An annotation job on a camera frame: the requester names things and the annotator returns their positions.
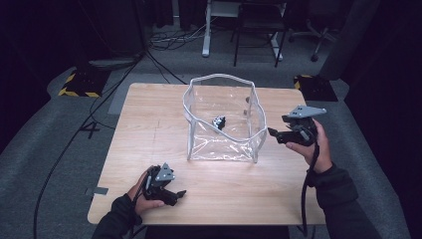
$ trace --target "transparent container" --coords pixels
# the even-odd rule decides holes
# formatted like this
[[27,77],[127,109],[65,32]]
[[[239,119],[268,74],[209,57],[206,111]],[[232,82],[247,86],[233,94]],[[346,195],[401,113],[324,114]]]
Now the transparent container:
[[267,123],[253,82],[224,74],[192,79],[183,106],[187,159],[258,162]]

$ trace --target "wooden tabletop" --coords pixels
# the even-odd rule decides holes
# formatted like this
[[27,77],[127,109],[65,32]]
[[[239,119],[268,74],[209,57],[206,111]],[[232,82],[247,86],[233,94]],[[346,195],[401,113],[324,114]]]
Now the wooden tabletop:
[[[301,192],[308,165],[297,153],[267,136],[258,163],[187,160],[188,122],[182,96],[188,86],[132,84],[118,120],[88,220],[99,223],[112,202],[136,184],[151,165],[167,162],[176,176],[167,190],[187,190],[175,206],[149,210],[147,225],[300,225]],[[225,91],[229,87],[211,87]],[[297,90],[256,88],[267,126],[288,130],[282,121],[297,105]],[[307,220],[324,224],[316,193],[308,188]]]

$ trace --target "gray carpet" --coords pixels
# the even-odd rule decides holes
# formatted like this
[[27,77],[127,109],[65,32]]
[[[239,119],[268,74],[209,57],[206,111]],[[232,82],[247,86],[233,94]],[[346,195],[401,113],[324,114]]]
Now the gray carpet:
[[[253,81],[257,87],[291,89],[295,75],[317,74],[330,46],[323,45],[319,61],[313,63],[310,56],[315,42],[310,39],[286,42],[284,59],[277,68],[274,68],[271,50],[261,49],[251,54],[249,49],[241,49],[238,66],[234,68],[234,45],[229,42],[230,35],[231,32],[226,31],[213,34],[209,58],[201,57],[201,38],[177,50],[151,50],[151,54],[184,79],[224,73]],[[37,197],[49,171],[90,114],[90,108],[106,99],[107,94],[98,100],[58,97],[71,70],[51,81],[48,91],[52,99],[22,127],[0,155],[0,238],[32,237]],[[112,72],[105,88],[109,89],[119,81],[124,72],[125,69]],[[85,195],[86,189],[97,186],[113,136],[112,127],[118,121],[117,114],[128,85],[143,81],[145,76],[150,76],[150,82],[166,83],[159,78],[160,73],[152,61],[143,58],[124,84],[95,113],[95,119],[103,124],[99,125],[101,130],[91,139],[88,139],[88,132],[79,132],[70,144],[42,198],[38,212],[39,238],[91,237],[96,226],[87,220],[91,198]],[[171,84],[178,84],[174,78],[165,76]],[[317,119],[330,138],[333,160],[350,172],[360,195],[358,200],[382,238],[410,238],[397,195],[343,101],[347,85],[339,80],[332,82],[332,86],[339,102],[307,104],[327,109],[327,114]],[[290,229],[291,238],[303,238],[295,227]],[[329,238],[325,226],[317,227],[316,238]]]

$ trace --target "chair wheel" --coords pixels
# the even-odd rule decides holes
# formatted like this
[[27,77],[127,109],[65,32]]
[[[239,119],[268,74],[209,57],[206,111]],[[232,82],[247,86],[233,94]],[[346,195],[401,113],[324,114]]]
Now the chair wheel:
[[316,62],[317,61],[317,55],[312,55],[311,56],[311,61],[312,62]]

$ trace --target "black sleeve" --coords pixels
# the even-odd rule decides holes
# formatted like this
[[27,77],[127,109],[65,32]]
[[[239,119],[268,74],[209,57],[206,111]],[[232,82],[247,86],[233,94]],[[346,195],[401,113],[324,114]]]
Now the black sleeve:
[[346,170],[333,165],[321,174],[311,172],[309,186],[316,188],[331,239],[381,238],[356,201],[357,191]]
[[140,217],[136,216],[131,208],[131,200],[127,194],[118,197],[111,205],[111,211],[102,218],[94,232],[93,239],[122,238],[135,221],[139,223]]

